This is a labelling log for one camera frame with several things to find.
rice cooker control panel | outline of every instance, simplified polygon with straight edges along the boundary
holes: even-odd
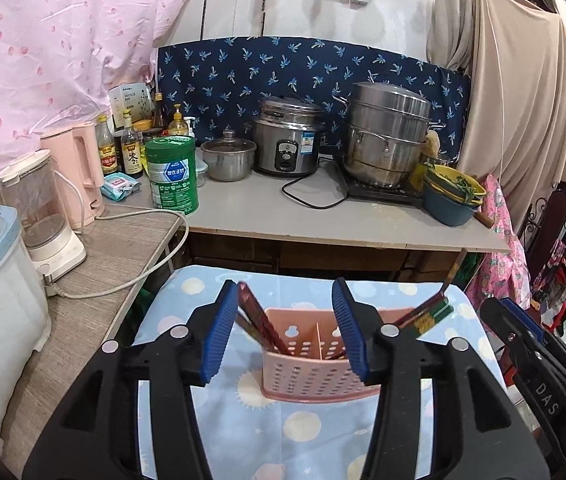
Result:
[[[298,144],[293,140],[279,140],[274,158],[274,167],[279,171],[294,171],[297,168]]]

white wall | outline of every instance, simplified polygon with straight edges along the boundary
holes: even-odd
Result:
[[[265,0],[265,36],[345,41],[426,60],[434,0]],[[159,45],[259,36],[263,0],[189,0]]]

metal pot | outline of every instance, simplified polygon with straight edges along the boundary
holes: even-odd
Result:
[[[316,170],[323,128],[322,108],[298,99],[266,97],[254,120],[255,167],[271,174],[299,176]]]
[[[410,176],[422,146],[423,142],[383,136],[348,124],[343,165],[365,184],[395,187]]]
[[[354,83],[349,98],[334,96],[348,106],[346,122],[368,132],[423,142],[431,104],[420,95],[386,83]]]
[[[234,130],[226,128],[221,139],[208,140],[201,145],[207,177],[221,182],[234,182],[247,177],[254,165],[256,144],[236,139]]]

table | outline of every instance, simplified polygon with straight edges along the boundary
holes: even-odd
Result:
[[[190,266],[176,270],[148,311],[135,344],[153,341],[185,322],[199,305],[212,303],[225,280],[244,280],[263,308],[326,308],[330,280]],[[382,308],[414,307],[440,283],[349,282],[357,301]],[[450,286],[454,313],[422,339],[444,344],[461,335],[505,388],[492,347],[463,292]],[[335,404],[276,402],[259,387],[260,347],[234,326],[219,373],[205,388],[192,388],[202,443],[215,480],[359,480],[371,438],[378,396]],[[432,445],[431,381],[421,384],[422,418],[417,477],[429,472]],[[149,385],[138,403],[141,471],[156,478],[149,422]]]
[[[303,200],[327,205],[342,198],[335,163],[323,163],[313,176],[288,189]],[[149,181],[120,205],[151,208]],[[208,180],[199,187],[199,209],[188,216],[191,232],[288,242],[408,249],[508,253],[495,232],[472,218],[448,227],[411,206],[346,200],[327,210],[314,210],[285,197],[286,179],[256,172],[238,182]]]
[[[104,216],[119,213],[107,206]],[[159,260],[175,234],[174,221],[174,215],[148,213],[93,222],[81,236],[86,260],[58,283],[87,293],[127,282]],[[1,432],[1,459],[19,478],[50,415],[101,342],[116,334],[141,285],[90,300],[48,298],[50,338],[25,365]]]

rice cooker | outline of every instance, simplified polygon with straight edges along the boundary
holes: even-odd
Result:
[[[254,169],[263,173],[302,176],[316,171],[323,130],[323,110],[288,97],[264,97],[254,120]]]

